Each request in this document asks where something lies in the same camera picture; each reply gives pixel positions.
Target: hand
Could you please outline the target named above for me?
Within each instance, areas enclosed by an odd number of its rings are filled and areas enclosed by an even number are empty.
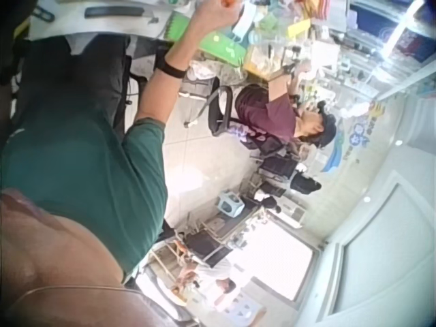
[[[295,69],[295,74],[298,75],[300,73],[307,73],[310,72],[312,70],[312,64],[310,60],[303,60],[301,61],[296,69]]]
[[[192,16],[190,27],[203,36],[239,19],[241,0],[204,0]]]

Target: watch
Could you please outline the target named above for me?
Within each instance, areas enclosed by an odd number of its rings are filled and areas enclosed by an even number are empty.
[[[181,79],[184,78],[186,75],[186,70],[179,70],[177,68],[172,67],[170,64],[166,62],[165,58],[162,58],[162,60],[157,62],[156,68],[159,68],[165,74],[175,78]]]

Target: tiled floor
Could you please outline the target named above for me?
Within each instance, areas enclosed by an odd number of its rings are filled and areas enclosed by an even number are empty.
[[[131,83],[130,93],[137,93]],[[209,90],[197,86],[195,93],[207,95]],[[138,96],[131,96],[126,112],[126,125],[133,123]],[[207,111],[198,124],[185,128],[183,123],[201,109],[201,100],[180,97],[166,125],[163,144],[168,204],[165,218],[172,227],[189,220],[207,219],[220,191],[238,187],[243,177],[254,169],[249,151],[233,136],[212,137],[207,125]]]

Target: black cap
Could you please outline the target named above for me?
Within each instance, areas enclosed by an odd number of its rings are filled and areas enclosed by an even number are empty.
[[[326,145],[332,142],[336,136],[336,118],[332,114],[326,114],[324,109],[320,110],[320,115],[322,117],[324,131],[321,133],[318,139],[318,147],[324,148]]]

